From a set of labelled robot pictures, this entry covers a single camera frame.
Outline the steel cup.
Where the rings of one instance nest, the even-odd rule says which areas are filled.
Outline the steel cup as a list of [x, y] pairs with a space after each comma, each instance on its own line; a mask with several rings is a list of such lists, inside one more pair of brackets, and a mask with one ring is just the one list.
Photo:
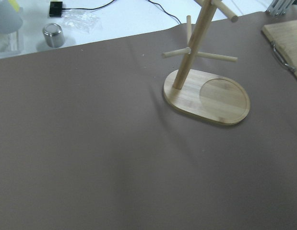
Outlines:
[[60, 25], [48, 23], [44, 26], [42, 32], [49, 47], [58, 48], [64, 45], [65, 38]]

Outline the small black square device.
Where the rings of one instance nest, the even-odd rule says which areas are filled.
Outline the small black square device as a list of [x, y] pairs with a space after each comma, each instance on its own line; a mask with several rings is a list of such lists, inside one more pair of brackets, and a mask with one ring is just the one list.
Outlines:
[[49, 17], [59, 18], [62, 16], [63, 2], [51, 1], [49, 4]]

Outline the clear plastic bag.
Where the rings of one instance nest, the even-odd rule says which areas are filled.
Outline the clear plastic bag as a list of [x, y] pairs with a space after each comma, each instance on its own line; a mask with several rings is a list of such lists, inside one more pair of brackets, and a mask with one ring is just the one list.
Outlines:
[[62, 17], [65, 27], [84, 34], [91, 34], [102, 28], [101, 19], [90, 11], [66, 10], [63, 11]]

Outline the clear plastic tray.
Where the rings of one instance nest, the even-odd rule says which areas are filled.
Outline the clear plastic tray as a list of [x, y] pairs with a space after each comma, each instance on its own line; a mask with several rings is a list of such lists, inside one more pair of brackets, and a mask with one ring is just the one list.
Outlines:
[[11, 34], [0, 34], [0, 59], [21, 54], [24, 48], [21, 31]]

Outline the bamboo cutting board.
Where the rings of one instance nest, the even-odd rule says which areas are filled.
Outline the bamboo cutting board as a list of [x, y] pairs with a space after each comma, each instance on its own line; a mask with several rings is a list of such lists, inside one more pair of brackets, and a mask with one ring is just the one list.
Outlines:
[[261, 31], [276, 59], [297, 78], [297, 20], [267, 24]]

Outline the grey cup lying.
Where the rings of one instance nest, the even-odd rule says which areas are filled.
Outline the grey cup lying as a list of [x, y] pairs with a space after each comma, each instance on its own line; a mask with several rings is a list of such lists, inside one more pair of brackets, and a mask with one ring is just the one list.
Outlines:
[[0, 0], [0, 34], [11, 34], [18, 31], [23, 21], [8, 0]]

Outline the wooden cup storage rack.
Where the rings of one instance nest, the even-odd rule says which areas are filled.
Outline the wooden cup storage rack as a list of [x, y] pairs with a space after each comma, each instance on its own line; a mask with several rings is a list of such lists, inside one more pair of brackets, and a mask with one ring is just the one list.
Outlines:
[[237, 61], [236, 57], [200, 52], [199, 47], [216, 10], [220, 10], [231, 22], [236, 22], [238, 17], [220, 0], [199, 0], [197, 3], [201, 11], [194, 27], [191, 26], [191, 17], [187, 17], [187, 47], [162, 54], [164, 58], [183, 56], [179, 69], [165, 79], [164, 97], [173, 108], [185, 114], [234, 125], [242, 121], [250, 110], [245, 89], [232, 79], [191, 67], [197, 57]]

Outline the aluminium frame post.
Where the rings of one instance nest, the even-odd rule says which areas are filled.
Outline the aluminium frame post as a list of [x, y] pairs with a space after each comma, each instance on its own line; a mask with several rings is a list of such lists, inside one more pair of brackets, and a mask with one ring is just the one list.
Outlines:
[[295, 3], [295, 0], [273, 0], [268, 6], [266, 13], [269, 16], [279, 16], [286, 14], [288, 8]]

